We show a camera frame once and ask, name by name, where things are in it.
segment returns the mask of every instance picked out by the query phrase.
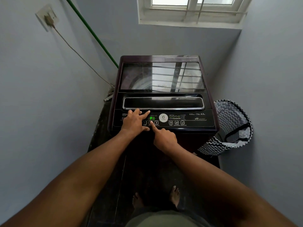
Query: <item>hand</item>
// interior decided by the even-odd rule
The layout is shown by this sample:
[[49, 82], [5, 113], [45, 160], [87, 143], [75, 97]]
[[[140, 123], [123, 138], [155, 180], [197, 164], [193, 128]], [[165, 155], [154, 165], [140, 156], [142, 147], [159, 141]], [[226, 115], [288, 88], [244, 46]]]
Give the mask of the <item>hand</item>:
[[154, 145], [165, 154], [168, 154], [176, 145], [178, 145], [176, 135], [173, 132], [162, 128], [156, 128], [151, 122], [151, 128], [154, 131]]
[[149, 113], [150, 111], [147, 111], [145, 114], [141, 115], [142, 111], [140, 111], [138, 108], [134, 112], [129, 110], [127, 117], [123, 119], [123, 125], [120, 133], [134, 139], [142, 131], [149, 131], [150, 129], [148, 127], [142, 126], [142, 120], [145, 119]]

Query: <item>black and white basket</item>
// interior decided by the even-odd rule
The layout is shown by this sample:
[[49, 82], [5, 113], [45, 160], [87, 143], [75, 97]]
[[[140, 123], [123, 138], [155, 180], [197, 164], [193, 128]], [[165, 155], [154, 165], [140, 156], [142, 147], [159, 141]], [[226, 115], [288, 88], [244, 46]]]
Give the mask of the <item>black and white basket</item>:
[[228, 149], [247, 144], [253, 133], [247, 114], [231, 100], [221, 99], [214, 104], [221, 129], [198, 150], [206, 155], [219, 155]]

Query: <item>control panel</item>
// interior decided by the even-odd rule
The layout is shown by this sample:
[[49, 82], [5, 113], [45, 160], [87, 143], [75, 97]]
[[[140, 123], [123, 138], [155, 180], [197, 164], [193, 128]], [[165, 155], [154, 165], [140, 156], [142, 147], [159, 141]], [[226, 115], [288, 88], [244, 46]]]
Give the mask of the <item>control panel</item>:
[[[114, 118], [114, 126], [122, 126], [123, 119], [127, 113], [122, 113], [117, 110]], [[142, 126], [150, 126], [151, 121], [161, 128], [169, 127], [208, 127], [214, 126], [214, 118], [211, 109], [192, 112], [153, 112], [142, 121]]]

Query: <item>foot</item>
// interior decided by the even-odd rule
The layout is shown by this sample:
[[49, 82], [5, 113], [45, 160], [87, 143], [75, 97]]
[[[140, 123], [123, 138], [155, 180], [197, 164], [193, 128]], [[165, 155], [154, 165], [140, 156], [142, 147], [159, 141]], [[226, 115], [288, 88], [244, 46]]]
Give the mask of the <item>foot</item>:
[[172, 187], [172, 191], [169, 195], [169, 200], [177, 207], [180, 201], [180, 191], [176, 186]]
[[144, 207], [143, 200], [138, 193], [133, 196], [133, 206], [135, 209]]

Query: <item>power cord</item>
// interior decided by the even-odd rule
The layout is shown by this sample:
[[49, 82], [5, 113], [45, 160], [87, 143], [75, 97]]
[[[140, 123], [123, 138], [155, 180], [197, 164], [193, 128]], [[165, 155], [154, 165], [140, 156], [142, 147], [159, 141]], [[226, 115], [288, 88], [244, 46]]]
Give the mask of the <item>power cord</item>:
[[[77, 55], [91, 68], [93, 69], [92, 66], [89, 65], [89, 63], [87, 63], [82, 56], [80, 56], [80, 54], [75, 50], [73, 49], [72, 46], [69, 45], [69, 43], [64, 39], [64, 37], [58, 32], [58, 30], [56, 29], [55, 25], [54, 25], [54, 20], [51, 18], [51, 16], [44, 16], [44, 20], [46, 22], [47, 25], [51, 26], [54, 28], [54, 30], [56, 30], [56, 32], [59, 34], [59, 36], [65, 41], [65, 43], [75, 52], [77, 53]], [[104, 80], [97, 72], [95, 69], [93, 69], [93, 71], [102, 79]]]

